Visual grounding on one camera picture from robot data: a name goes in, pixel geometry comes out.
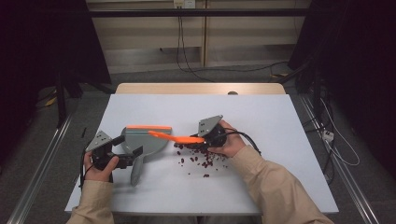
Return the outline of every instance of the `dustpan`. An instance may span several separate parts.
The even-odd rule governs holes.
[[[126,153],[132,153],[135,149],[143,147],[143,153],[134,161],[131,172],[131,185],[135,187],[139,182],[142,173],[143,161],[146,156],[152,155],[166,146],[167,139],[157,138],[149,134],[149,131],[170,134],[172,127],[159,125],[128,125],[121,135],[125,136],[125,141],[121,143]]]

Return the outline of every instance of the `table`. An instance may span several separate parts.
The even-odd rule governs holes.
[[[116,137],[128,124],[157,124],[172,126],[173,135],[186,135],[197,132],[200,119],[221,114],[256,142],[265,159],[284,165],[296,175],[320,211],[338,212],[292,102],[282,90],[278,84],[257,83],[121,84],[109,100],[99,130]],[[209,94],[197,94],[199,91]],[[240,95],[226,95],[229,91]],[[113,147],[113,151],[123,153],[120,147]],[[129,184],[130,168],[114,171],[112,211],[152,216],[261,213],[227,160],[205,169],[190,161],[191,152],[180,152],[177,155],[177,149],[168,143],[150,156],[135,188]],[[195,156],[198,161],[204,160],[203,155]],[[181,158],[187,162],[180,163]],[[78,185],[65,208],[67,212],[78,204]]]

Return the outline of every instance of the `wire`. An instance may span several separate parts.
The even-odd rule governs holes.
[[[291,80],[292,78],[299,76],[300,73],[302,71],[304,71],[309,65],[309,61],[306,63],[303,63],[300,67],[298,67],[297,69],[295,69],[293,72],[289,73],[287,76],[284,76],[282,78],[280,78],[279,80],[276,81],[276,83],[279,84],[285,84],[286,82],[288,82],[289,80]],[[296,84],[296,86],[298,86],[298,79],[299,78],[295,78],[294,83]]]
[[[333,126],[334,129],[338,132],[338,134],[340,134],[341,138],[342,138],[342,139],[349,145],[349,147],[352,149],[352,151],[353,151],[353,153],[355,154],[355,156],[356,156],[356,158],[358,159],[358,161],[357,161],[356,163],[351,163],[351,162],[348,162],[348,161],[344,160],[344,159],[341,157],[341,155],[340,155],[339,153],[337,153],[337,152],[334,150],[335,147],[331,147],[330,144],[329,144],[329,142],[328,142],[327,140],[324,140],[324,141],[325,141],[326,143],[329,144],[330,150],[331,150],[331,151],[334,153],[334,155],[335,155],[338,159],[340,159],[343,163],[348,164],[348,165],[350,165],[350,166],[357,166],[357,165],[359,165],[359,164],[361,163],[361,159],[359,158],[358,153],[356,153],[356,151],[355,151],[355,149],[353,148],[353,146],[350,145],[350,144],[348,143],[348,141],[345,139],[345,137],[338,131],[337,127],[336,127],[335,124],[334,124],[334,121],[332,120],[332,116],[331,116],[331,114],[330,114],[330,112],[329,112],[329,109],[327,108],[327,106],[326,106],[326,104],[324,103],[323,99],[320,98],[320,101],[323,103],[324,108],[325,108],[327,114],[329,115],[329,119],[330,119],[330,121],[332,122],[332,126]]]
[[[85,153],[86,153],[85,149],[88,147],[88,145],[90,144],[90,142],[91,142],[91,141],[89,141],[89,142],[87,143],[87,145],[83,148],[82,153],[81,153],[80,163],[79,163],[79,186],[78,186],[78,187],[81,188],[81,191],[82,191],[82,186],[84,186],[85,174],[87,174],[87,172],[93,167],[93,165],[90,166],[90,167],[85,171],[85,174],[84,174],[84,156],[85,156]]]
[[[330,104],[330,93],[326,89],[325,90],[321,90],[321,91],[325,92],[325,95],[323,96],[323,98],[326,99],[326,105],[330,109],[331,117],[332,117],[332,106]],[[312,129],[312,130],[306,130],[305,133],[312,133],[312,132],[315,132],[315,131],[322,131],[324,128],[328,127],[331,124],[329,119],[326,121],[325,124],[320,123],[322,121],[322,117],[321,117],[322,113],[323,113],[323,110],[320,111],[319,118],[313,118],[313,119],[309,120],[309,121],[313,121],[313,120],[316,119],[318,121],[318,126],[319,127],[316,128],[316,129]],[[309,123],[309,121],[306,121],[305,123],[303,123],[303,127],[306,126]]]
[[[302,125],[303,127],[305,127],[306,125],[309,124],[309,122],[312,122],[312,121],[314,121],[315,119],[317,119],[317,118],[312,118],[311,120],[307,120],[306,122],[302,123],[301,125]]]
[[[188,71],[182,69],[181,66],[180,66],[180,63],[179,63],[179,61],[178,61],[178,50],[179,50],[179,48],[180,48],[180,37],[181,37],[181,42],[182,42],[182,45],[183,45],[184,59],[186,60],[186,65],[187,65],[187,67],[189,68]],[[185,47],[184,47],[183,20],[181,19],[181,17],[178,17],[178,41],[177,41],[177,56],[176,56],[176,57],[177,57],[177,66],[178,66],[178,68],[179,68],[181,71],[183,71],[183,72],[191,72],[195,77],[198,77],[198,78],[200,78],[201,80],[205,80],[205,81],[208,81],[208,82],[215,82],[215,81],[213,81],[213,80],[210,80],[210,79],[207,79],[207,78],[204,78],[204,77],[199,77],[199,76],[196,75],[196,74],[194,73],[194,71],[192,71],[192,69],[190,68],[189,61],[187,60],[186,49],[185,49]]]
[[[247,134],[242,133],[242,132],[238,132],[238,131],[235,130],[235,129],[230,129],[230,128],[224,128],[224,129],[225,129],[225,130],[231,130],[232,132],[220,134],[218,137],[227,136],[227,135],[236,134],[236,133],[237,133],[237,134],[241,134],[242,136],[244,136],[244,137],[249,141],[249,143],[253,146],[253,148],[254,148],[260,155],[262,154],[262,152],[261,152],[261,151],[259,150],[259,148],[257,147],[256,143],[254,143],[253,139],[251,139],[251,137],[248,136]]]
[[[297,7],[297,0],[294,0],[294,9]],[[296,25],[296,17],[293,17],[293,22],[294,22],[294,32],[296,33],[296,37],[298,38],[298,32],[297,32],[297,25]]]
[[[270,78],[268,79],[268,83],[270,83],[271,82],[271,80],[272,80],[272,75],[273,75],[273,72],[272,72],[272,65],[270,66]]]
[[[321,142],[322,142],[322,145],[324,146],[324,148],[326,149],[326,146],[325,146],[324,142],[323,141],[321,141]],[[329,163],[332,165],[332,176],[329,177],[329,181],[327,181],[328,185],[330,185],[332,183],[332,181],[334,180],[334,177],[335,177],[334,163],[332,163],[332,153],[333,153],[332,150],[330,150],[328,152],[328,157],[327,157],[326,163],[325,163],[325,165],[324,165],[324,167],[322,169],[322,173],[324,175],[326,175],[325,173],[326,173],[326,170],[327,170],[327,167],[328,167]]]
[[[338,31],[337,31],[337,34],[335,35],[335,38],[334,38],[334,41],[333,41],[333,44],[334,44],[334,45],[337,43],[338,37],[340,36],[341,30],[342,30],[342,28],[343,28],[343,24],[344,24],[344,21],[345,21],[345,17],[346,17],[346,15],[347,15],[347,10],[348,10],[348,8],[349,8],[349,3],[350,3],[350,0],[347,0],[346,6],[345,6],[345,9],[344,9],[344,12],[343,12],[343,16],[342,16],[342,18],[340,19],[340,20],[341,20],[341,21],[340,21],[341,24],[338,26]]]
[[[181,17],[178,17],[178,41],[177,41],[177,66],[178,68],[183,71],[183,72],[188,72],[188,73],[193,73],[196,77],[206,80],[206,81],[210,81],[210,82],[214,82],[213,80],[209,80],[207,78],[203,78],[203,77],[199,77],[197,76],[195,73],[196,72],[204,72],[204,71],[226,71],[226,72],[254,72],[254,71],[260,71],[263,69],[267,69],[270,68],[272,70],[272,67],[274,65],[277,64],[281,64],[281,63],[288,63],[286,61],[282,61],[282,62],[277,62],[277,63],[272,63],[270,65],[265,65],[264,67],[260,67],[260,68],[253,68],[253,69],[244,69],[244,70],[238,70],[238,69],[225,69],[225,68],[206,68],[206,69],[196,69],[196,70],[192,70],[189,62],[187,60],[187,55],[186,55],[186,50],[185,50],[185,44],[184,44],[184,32],[183,32],[183,20]],[[189,68],[188,70],[183,69],[180,66],[179,60],[178,60],[178,52],[179,52],[179,48],[180,48],[180,39],[181,39],[181,43],[182,43],[182,48],[183,48],[183,54],[184,54],[184,59],[186,61],[186,65]]]
[[[46,96],[43,96],[42,98],[38,99],[38,102],[41,102],[45,99],[47,99],[48,97],[52,96],[53,94],[55,94],[56,88],[52,89],[48,94],[46,94]]]

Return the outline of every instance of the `black cable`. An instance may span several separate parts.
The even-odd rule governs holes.
[[[85,181],[85,175],[84,175],[84,156],[85,156],[85,149],[88,147],[88,145],[90,144],[91,141],[89,141],[87,143],[87,145],[84,147],[84,149],[82,150],[81,153],[81,160],[79,163],[79,188],[81,188],[82,191],[82,186],[84,185],[84,181]],[[85,171],[85,174],[87,174],[87,172],[92,168],[92,166],[90,168],[87,169],[87,171]]]
[[[326,100],[326,101],[324,101],[324,100],[323,100],[323,101],[326,103],[326,105],[327,105],[327,107],[328,107],[328,109],[329,109],[329,114],[330,114],[331,119],[333,119],[332,106],[331,106],[331,104],[330,104],[330,94],[329,94],[328,92],[327,92],[327,94],[326,94],[325,100]],[[331,131],[332,133],[334,133],[334,127],[333,127],[333,125],[330,126],[330,131]],[[335,144],[335,139],[334,139],[334,137],[333,137],[333,139],[332,139],[332,141],[331,141],[331,145],[330,145],[331,148],[334,148],[334,144]],[[328,185],[330,185],[330,184],[332,183],[332,181],[334,180],[334,177],[335,177],[334,164],[332,163],[332,150],[330,150],[330,151],[328,152],[328,159],[327,159],[327,161],[326,161],[325,166],[323,167],[323,173],[326,172],[326,169],[327,169],[327,166],[329,165],[329,164],[328,164],[329,162],[330,162],[330,164],[332,165],[332,177],[330,177],[330,181],[328,182]]]
[[[181,66],[180,66],[180,63],[178,61],[178,50],[180,48],[180,37],[181,37],[181,41],[182,41],[182,45],[183,45],[184,59],[186,60],[186,65],[189,68],[188,71],[182,69]],[[207,78],[204,78],[204,77],[199,77],[190,68],[189,61],[187,60],[186,49],[184,47],[183,20],[181,19],[181,17],[178,17],[178,41],[177,41],[177,56],[176,57],[177,57],[177,66],[178,66],[178,68],[181,71],[183,71],[183,72],[191,72],[195,77],[198,77],[201,80],[205,80],[205,81],[208,81],[208,82],[215,82],[213,80],[210,80],[210,79],[207,79]]]
[[[46,94],[46,96],[43,96],[42,98],[38,99],[38,102],[41,102],[45,99],[47,99],[48,97],[50,97],[51,95],[55,94],[56,88],[52,89],[48,94]]]
[[[177,41],[177,66],[178,66],[178,68],[179,68],[181,71],[183,71],[183,72],[189,72],[189,73],[193,73],[193,74],[196,73],[196,72],[204,72],[204,71],[254,72],[254,71],[260,71],[260,70],[263,70],[263,69],[266,69],[266,68],[272,69],[272,67],[273,67],[274,65],[277,65],[277,64],[288,63],[288,62],[282,61],[282,62],[278,62],[278,63],[272,63],[272,64],[266,65],[266,66],[264,66],[264,67],[253,68],[253,69],[246,69],[246,70],[225,69],[225,68],[206,68],[206,69],[192,70],[191,67],[190,67],[190,65],[189,65],[189,62],[188,62],[188,60],[187,60],[187,56],[186,56],[186,50],[185,50],[185,45],[184,45],[183,20],[181,19],[181,17],[178,18],[178,24],[179,24],[179,26],[178,26],[178,41]],[[186,61],[186,64],[187,64],[189,70],[183,69],[183,68],[180,66],[180,63],[179,63],[179,60],[178,60],[178,51],[179,51],[179,48],[180,48],[180,38],[181,38],[182,48],[183,48],[183,52],[184,52],[184,59],[185,59],[185,61]],[[198,77],[198,78],[204,79],[204,80],[206,80],[206,81],[214,82],[214,81],[209,80],[209,79],[206,79],[206,78],[202,78],[202,77]]]
[[[262,152],[259,150],[259,148],[257,147],[256,143],[253,141],[253,139],[251,139],[251,137],[248,136],[246,133],[238,132],[238,131],[235,130],[235,129],[229,129],[229,128],[224,128],[224,129],[225,129],[225,130],[231,130],[232,132],[220,134],[219,136],[217,136],[217,138],[220,138],[220,137],[222,137],[222,136],[227,136],[227,135],[230,135],[230,134],[236,134],[236,133],[237,133],[237,134],[240,134],[240,135],[244,136],[244,137],[249,141],[249,143],[253,146],[253,148],[254,148],[260,155],[262,154]]]
[[[331,113],[331,117],[332,117],[332,106],[330,105],[330,93],[327,91],[327,90],[325,90],[325,95],[322,97],[322,99],[323,99],[323,102],[325,102],[325,104],[326,104],[326,106],[329,108],[329,112]],[[316,131],[321,131],[321,130],[323,130],[324,128],[326,128],[326,127],[328,127],[329,125],[331,125],[331,127],[332,127],[332,123],[331,123],[331,120],[330,119],[327,119],[327,121],[326,121],[326,123],[325,124],[319,124],[320,126],[318,127],[318,128],[316,128],[316,129],[311,129],[311,130],[306,130],[305,131],[305,133],[312,133],[312,132],[316,132]]]
[[[306,63],[303,63],[300,67],[296,68],[294,71],[289,73],[287,76],[284,76],[284,77],[280,78],[279,80],[277,80],[276,83],[279,83],[279,84],[283,85],[286,82],[288,82],[289,80],[291,80],[292,78],[294,78],[296,76],[299,76],[302,71],[304,71],[306,68],[308,68],[309,64],[310,64],[309,61],[306,62]]]
[[[296,7],[297,7],[297,0],[294,0],[294,9],[296,9]],[[294,21],[294,32],[296,33],[296,37],[298,38],[296,17],[293,17],[293,21]]]
[[[272,75],[273,75],[273,72],[272,72],[272,65],[270,66],[270,78],[268,78],[268,83],[270,83],[271,82],[271,80],[272,80]]]
[[[324,144],[324,141],[321,141],[321,142],[322,142],[322,144],[323,144],[325,150],[327,151],[327,148],[326,148],[326,146],[325,146],[325,144]],[[327,181],[327,184],[328,184],[328,185],[330,185],[330,184],[334,181],[334,178],[335,178],[334,163],[332,162],[332,150],[330,150],[330,151],[328,152],[327,159],[326,159],[326,163],[325,163],[325,165],[324,165],[324,167],[323,167],[323,169],[322,169],[322,173],[323,173],[324,175],[325,175],[325,173],[326,173],[326,170],[327,170],[327,167],[328,167],[329,164],[332,165],[332,176],[329,177],[329,181]]]
[[[317,118],[312,118],[311,120],[307,120],[306,122],[302,123],[301,125],[302,125],[303,127],[305,127],[307,124],[309,124],[309,122],[312,122],[312,121],[314,121],[315,119],[317,119]]]

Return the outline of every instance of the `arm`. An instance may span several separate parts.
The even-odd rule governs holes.
[[[112,158],[105,170],[101,171],[92,167],[91,156],[91,152],[85,154],[84,166],[86,174],[84,187],[82,188],[79,205],[73,208],[67,224],[114,223],[113,215],[110,211],[113,184],[109,183],[108,180],[111,172],[117,166],[119,158]]]
[[[223,120],[220,124],[233,129]],[[263,159],[238,134],[228,135],[223,147],[209,150],[231,158],[251,198],[262,210],[263,223],[332,223],[320,213],[295,176],[283,166]]]

